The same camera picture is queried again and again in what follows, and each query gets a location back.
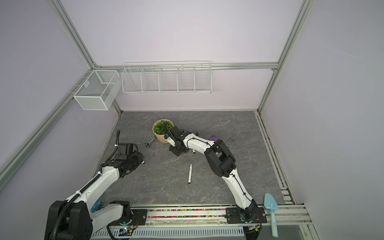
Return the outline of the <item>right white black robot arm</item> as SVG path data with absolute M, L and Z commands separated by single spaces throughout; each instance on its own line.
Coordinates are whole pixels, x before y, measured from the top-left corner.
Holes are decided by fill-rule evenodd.
M 236 159 L 222 140 L 206 140 L 177 127 L 165 127 L 165 132 L 165 140 L 171 145 L 170 151 L 176 156 L 193 150 L 206 157 L 213 173 L 222 178 L 230 189 L 242 223 L 262 223 L 262 210 L 247 192 L 240 179 Z

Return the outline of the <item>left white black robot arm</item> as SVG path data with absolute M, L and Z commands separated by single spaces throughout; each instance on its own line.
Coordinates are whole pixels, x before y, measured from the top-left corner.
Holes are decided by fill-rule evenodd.
M 44 236 L 46 240 L 89 240 L 94 233 L 114 222 L 127 227 L 132 233 L 144 224 L 144 217 L 135 216 L 128 201 L 112 201 L 106 207 L 92 210 L 114 182 L 144 163 L 144 156 L 136 144 L 116 144 L 115 147 L 85 186 L 66 200 L 56 201 L 50 206 Z

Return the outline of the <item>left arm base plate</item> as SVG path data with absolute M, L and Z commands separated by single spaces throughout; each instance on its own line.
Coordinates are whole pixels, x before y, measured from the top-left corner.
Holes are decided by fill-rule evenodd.
M 128 219 L 114 221 L 112 226 L 144 226 L 147 220 L 147 209 L 133 209 Z

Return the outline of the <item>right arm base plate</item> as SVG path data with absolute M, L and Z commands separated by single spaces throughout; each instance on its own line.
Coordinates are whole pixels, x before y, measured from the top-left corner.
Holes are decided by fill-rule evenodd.
M 255 208 L 253 212 L 238 207 L 226 208 L 225 218 L 228 224 L 265 224 L 267 218 L 264 208 Z

